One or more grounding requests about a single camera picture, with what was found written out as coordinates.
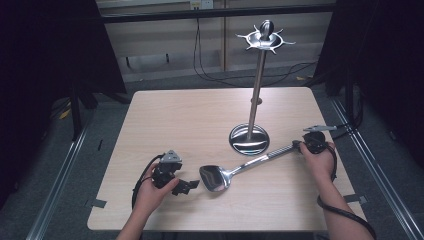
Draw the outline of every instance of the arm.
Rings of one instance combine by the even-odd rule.
[[[166,194],[177,186],[179,179],[174,178],[163,188],[156,188],[151,179],[152,171],[156,165],[157,164],[152,164],[147,170],[144,177],[146,180],[140,186],[137,194],[137,201],[135,202],[130,217],[117,237],[118,240],[140,239],[140,235],[149,216],[159,207]]]
[[[333,143],[329,143],[329,145],[332,148],[335,147]],[[305,156],[306,164],[314,178],[322,201],[332,207],[353,213],[352,209],[331,181],[330,176],[334,166],[331,153],[325,150],[320,154],[312,154],[304,143],[300,144],[300,150]],[[328,232],[333,240],[373,239],[364,226],[349,218],[327,210],[324,210],[324,217],[327,223]]]

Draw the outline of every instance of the table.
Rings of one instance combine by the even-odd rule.
[[[140,91],[132,103],[92,209],[92,230],[120,230],[131,213],[132,189],[148,162],[174,150],[183,166],[177,177],[200,180],[199,167],[232,169],[257,156],[235,152],[230,131],[248,122],[252,89]],[[267,152],[302,140],[303,128],[325,125],[309,88],[262,88],[255,123],[270,136]],[[342,162],[334,181],[342,195],[353,194]],[[291,152],[234,176],[224,192],[201,182],[188,195],[169,194],[145,230],[154,231],[319,231],[326,230],[317,191],[303,156]],[[364,218],[359,203],[351,203]]]

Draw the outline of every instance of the metal stand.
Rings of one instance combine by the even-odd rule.
[[[249,123],[243,123],[236,126],[230,133],[229,142],[231,147],[237,152],[244,155],[256,155],[264,152],[269,146],[269,135],[262,127],[255,125],[256,110],[258,105],[262,103],[259,98],[261,91],[261,82],[263,76],[263,70],[265,66],[265,59],[267,51],[272,51],[280,47],[281,45],[294,44],[284,42],[279,33],[283,30],[273,33],[274,24],[265,20],[259,30],[248,34],[247,36],[237,35],[238,37],[245,38],[247,43],[250,45],[246,50],[250,48],[259,49],[258,64],[256,69],[256,79],[253,87],[253,96],[251,100],[250,117]]]

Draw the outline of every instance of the stand base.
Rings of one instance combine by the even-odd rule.
[[[247,123],[236,126],[230,133],[231,147],[244,155],[257,155],[269,146],[268,133],[260,126],[254,125],[250,139],[248,139],[249,125]]]

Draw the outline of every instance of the person's left hand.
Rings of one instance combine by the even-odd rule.
[[[137,201],[134,204],[134,211],[136,212],[143,212],[144,214],[150,215],[156,208],[159,207],[166,194],[171,192],[178,184],[179,179],[174,178],[163,188],[156,188],[155,185],[153,185],[151,177],[152,172],[157,165],[157,163],[152,164],[146,171],[144,176],[144,179],[146,180],[144,180],[141,184],[137,194]]]

